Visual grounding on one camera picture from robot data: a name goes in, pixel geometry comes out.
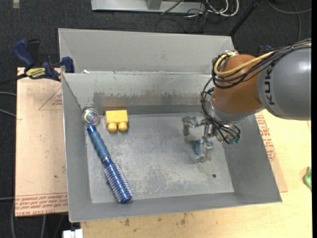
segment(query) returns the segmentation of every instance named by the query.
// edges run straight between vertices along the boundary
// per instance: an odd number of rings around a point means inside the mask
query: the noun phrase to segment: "blue object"
[[[15,55],[22,61],[24,61],[27,64],[27,67],[30,68],[34,66],[35,61],[32,58],[31,54],[29,53],[27,47],[26,47],[26,40],[22,39],[18,41],[14,46],[13,46],[13,51]]]
[[[13,51],[16,54],[16,56],[24,61],[26,63],[26,67],[24,68],[24,73],[27,74],[27,71],[30,69],[41,69],[44,68],[45,70],[41,70],[40,74],[35,72],[34,74],[28,75],[32,79],[40,79],[40,78],[47,78],[47,79],[52,79],[56,81],[60,81],[60,73],[54,70],[53,67],[48,62],[44,62],[41,67],[35,67],[35,64],[37,61],[33,59],[31,56],[30,52],[28,51],[27,48],[27,41],[25,39],[22,39],[18,41],[14,46],[13,46]],[[64,65],[66,68],[66,72],[74,73],[75,68],[73,61],[70,57],[64,57],[62,58],[60,65]]]
[[[75,72],[74,63],[70,57],[63,57],[61,59],[61,62],[65,66],[67,73],[74,73]]]
[[[111,160],[110,153],[96,127],[94,125],[88,126],[87,132],[94,144],[95,150],[105,165],[104,173],[115,198],[119,203],[130,201],[133,195],[130,185],[120,166]]]

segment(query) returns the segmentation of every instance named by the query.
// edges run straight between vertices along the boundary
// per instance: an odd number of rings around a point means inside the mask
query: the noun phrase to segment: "yellow clamp label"
[[[32,78],[45,75],[46,69],[43,67],[30,68],[25,74]]]

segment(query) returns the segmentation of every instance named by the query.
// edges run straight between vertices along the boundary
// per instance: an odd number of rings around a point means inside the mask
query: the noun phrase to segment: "blue clamp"
[[[55,71],[49,62],[45,61],[43,62],[42,66],[35,66],[36,61],[28,51],[27,42],[25,39],[18,41],[14,45],[13,51],[20,60],[26,63],[27,66],[24,69],[24,74],[28,77],[32,79],[47,78],[60,81],[60,73]],[[64,65],[65,72],[75,72],[74,64],[70,57],[63,57],[62,61],[55,65]]]

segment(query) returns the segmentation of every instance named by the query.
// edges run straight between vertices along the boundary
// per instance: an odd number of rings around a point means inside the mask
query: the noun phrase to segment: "blue handle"
[[[26,62],[28,67],[34,66],[35,61],[32,58],[31,54],[28,52],[25,39],[18,41],[13,46],[13,51],[20,60]]]
[[[111,160],[110,153],[96,127],[94,125],[88,126],[87,131],[99,157],[105,165],[104,173],[115,198],[119,203],[130,201],[133,192],[121,167]]]
[[[74,73],[75,72],[75,67],[73,64],[73,61],[70,57],[63,57],[61,59],[63,65],[65,66],[66,72],[67,73]]]
[[[88,126],[87,131],[101,160],[103,161],[105,158],[109,158],[110,153],[96,127],[94,125]]]

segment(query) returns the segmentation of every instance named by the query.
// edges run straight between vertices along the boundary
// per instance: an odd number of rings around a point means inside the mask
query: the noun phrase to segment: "clamp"
[[[31,79],[46,78],[60,81],[61,75],[54,69],[54,66],[61,65],[65,67],[62,72],[74,73],[75,67],[70,57],[63,57],[61,62],[56,64],[51,64],[47,61],[41,63],[39,58],[39,44],[40,42],[38,40],[27,42],[25,39],[22,39],[13,47],[16,56],[26,63],[24,76],[28,76]]]

